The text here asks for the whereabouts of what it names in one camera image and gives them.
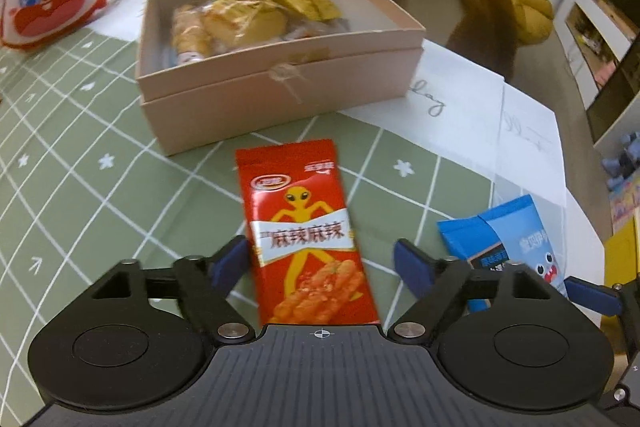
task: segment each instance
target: metal screw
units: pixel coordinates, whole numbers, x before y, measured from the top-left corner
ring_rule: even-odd
[[[229,322],[218,328],[218,334],[225,339],[240,339],[249,333],[249,328],[238,322]]]
[[[618,402],[623,401],[626,398],[626,391],[624,389],[622,389],[621,387],[617,388],[613,392],[613,398],[615,398],[616,401],[618,401]]]
[[[423,336],[427,330],[424,329],[422,324],[416,322],[402,322],[394,328],[394,331],[396,335],[405,339],[417,339]]]

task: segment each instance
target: yellow alien figure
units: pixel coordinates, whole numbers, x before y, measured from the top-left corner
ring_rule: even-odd
[[[272,221],[279,221],[284,216],[293,219],[294,223],[306,223],[311,220],[313,213],[319,208],[324,210],[326,214],[331,214],[334,210],[324,201],[316,201],[311,206],[309,200],[311,199],[311,191],[305,187],[290,187],[284,195],[285,200],[289,203],[293,210],[283,208],[279,210],[275,216],[271,217]],[[324,250],[318,248],[305,248],[304,250],[297,251],[293,254],[293,259],[287,269],[287,275],[284,279],[284,296],[288,297],[294,291],[296,291],[296,281],[302,273],[302,269],[305,266],[307,256],[315,255],[320,261],[325,264],[332,263],[335,259],[331,257]],[[361,297],[362,294],[357,292],[351,297],[351,300],[355,300]]]

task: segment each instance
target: table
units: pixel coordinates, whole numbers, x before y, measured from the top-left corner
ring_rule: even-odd
[[[244,230],[236,148],[335,141],[385,328],[415,301],[394,271],[397,238],[443,256],[437,221],[525,191],[534,195],[567,273],[602,282],[602,245],[554,171],[559,138],[540,127],[555,120],[501,77],[430,42],[405,99],[166,158],[134,80],[144,1],[121,0],[103,19],[36,55],[0,50],[2,427],[21,425],[42,406],[26,359],[31,339],[105,270],[120,259],[165,267],[185,255],[210,255]],[[542,139],[527,134],[530,117]],[[530,160],[525,174],[514,154]],[[257,325],[248,275],[229,301]],[[172,301],[151,304],[177,313]]]

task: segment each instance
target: blue snack package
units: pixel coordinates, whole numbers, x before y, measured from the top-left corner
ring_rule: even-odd
[[[513,201],[466,219],[438,223],[450,253],[474,268],[502,270],[511,259],[527,264],[546,282],[566,296],[551,243],[531,196]],[[485,301],[469,301],[469,311],[486,309]]]

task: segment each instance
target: gray ribbed surface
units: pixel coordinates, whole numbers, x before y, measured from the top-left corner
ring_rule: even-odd
[[[427,350],[386,341],[374,326],[271,326],[257,342],[223,347],[179,396],[133,413],[51,407],[44,426],[140,427],[614,427],[592,407],[557,415],[492,409],[454,388]]]

